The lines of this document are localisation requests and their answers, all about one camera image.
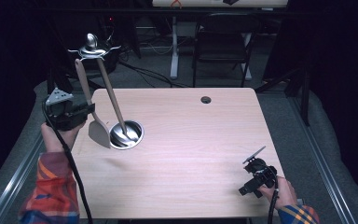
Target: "table top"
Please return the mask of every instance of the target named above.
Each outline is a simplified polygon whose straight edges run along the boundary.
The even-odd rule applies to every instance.
[[[252,89],[114,89],[125,120],[145,129],[134,148],[102,147],[89,117],[72,153],[94,218],[267,217],[269,202],[238,189],[257,158],[284,175]],[[211,98],[209,104],[200,99]],[[117,124],[106,90],[92,97],[108,128]],[[81,217],[86,217],[79,198]]]
[[[233,5],[223,0],[179,0],[182,7],[286,7],[288,0],[239,0]],[[174,0],[153,0],[154,7],[170,7]]]

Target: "black chair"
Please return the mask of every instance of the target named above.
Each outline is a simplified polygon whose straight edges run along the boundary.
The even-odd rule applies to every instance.
[[[193,54],[193,87],[196,87],[197,63],[244,63],[241,87],[249,67],[255,35],[261,23],[243,13],[212,13],[201,17],[196,25]],[[244,35],[250,36],[245,41]]]

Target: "circular hole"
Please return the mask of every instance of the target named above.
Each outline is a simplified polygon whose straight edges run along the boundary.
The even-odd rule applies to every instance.
[[[202,96],[201,101],[203,104],[209,104],[212,100],[211,100],[211,97],[209,97],[209,96]]]

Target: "striped sleeve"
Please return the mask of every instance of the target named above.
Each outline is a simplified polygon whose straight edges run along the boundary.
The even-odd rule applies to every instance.
[[[288,205],[278,210],[278,214],[282,223],[319,223],[319,216],[316,211],[312,207],[306,205]]]
[[[41,154],[36,187],[19,212],[20,223],[78,223],[76,182],[63,152]]]

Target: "wooden table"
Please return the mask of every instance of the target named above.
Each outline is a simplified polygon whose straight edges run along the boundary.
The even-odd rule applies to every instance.
[[[124,119],[142,124],[134,148],[105,148],[86,124],[73,148],[95,218],[266,217],[269,203],[238,189],[253,178],[242,162],[282,167],[252,89],[117,89]],[[212,99],[204,104],[200,99]],[[110,128],[117,123],[106,90],[93,97]],[[81,217],[86,217],[79,198]]]

